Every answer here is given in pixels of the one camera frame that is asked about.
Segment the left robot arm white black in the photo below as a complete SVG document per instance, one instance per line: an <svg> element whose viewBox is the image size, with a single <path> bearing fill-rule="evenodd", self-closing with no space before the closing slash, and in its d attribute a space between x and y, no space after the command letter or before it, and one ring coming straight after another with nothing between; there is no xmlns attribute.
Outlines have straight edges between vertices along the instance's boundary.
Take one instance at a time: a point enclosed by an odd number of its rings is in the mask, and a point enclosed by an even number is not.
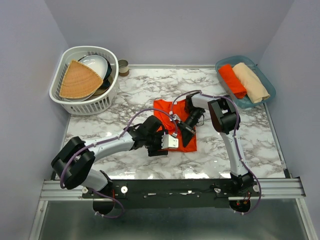
<svg viewBox="0 0 320 240"><path fill-rule="evenodd" d="M161 121L152 115L123 134L92 141L78 136L71 138L52 160L51 166L60 178L62 189L83 186L104 198L110 194L112 180L102 170L92 169L94 162L142 147L147 148L150 157L167 155L170 137Z"/></svg>

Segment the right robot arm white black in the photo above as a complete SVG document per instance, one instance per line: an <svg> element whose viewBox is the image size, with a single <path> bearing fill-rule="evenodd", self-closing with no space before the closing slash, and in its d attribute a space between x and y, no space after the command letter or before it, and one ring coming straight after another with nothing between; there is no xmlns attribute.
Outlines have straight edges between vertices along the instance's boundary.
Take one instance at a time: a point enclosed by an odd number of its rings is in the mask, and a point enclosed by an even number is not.
<svg viewBox="0 0 320 240"><path fill-rule="evenodd" d="M210 96L201 91L191 91L186 96L184 110L188 114L186 120L176 120L181 132L182 145L186 147L196 135L195 126L205 110L208 110L213 128L220 133L228 154L230 191L236 196L241 196L252 188L261 195L261 184L247 166L237 137L241 118L230 96Z"/></svg>

